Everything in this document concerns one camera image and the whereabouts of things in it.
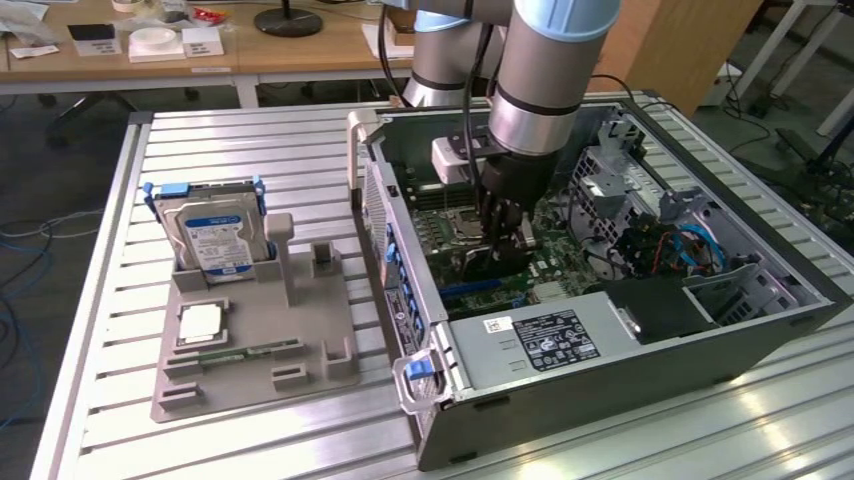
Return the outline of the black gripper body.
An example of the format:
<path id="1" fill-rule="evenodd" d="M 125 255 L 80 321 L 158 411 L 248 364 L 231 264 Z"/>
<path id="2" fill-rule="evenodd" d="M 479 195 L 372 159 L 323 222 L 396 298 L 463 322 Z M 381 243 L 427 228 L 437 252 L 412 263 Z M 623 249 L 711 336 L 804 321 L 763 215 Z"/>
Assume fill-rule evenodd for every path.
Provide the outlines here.
<path id="1" fill-rule="evenodd" d="M 523 210 L 532 210 L 543 198 L 557 163 L 555 153 L 523 156 L 508 153 L 485 159 L 481 173 L 481 189 L 497 200 L 508 200 Z"/>

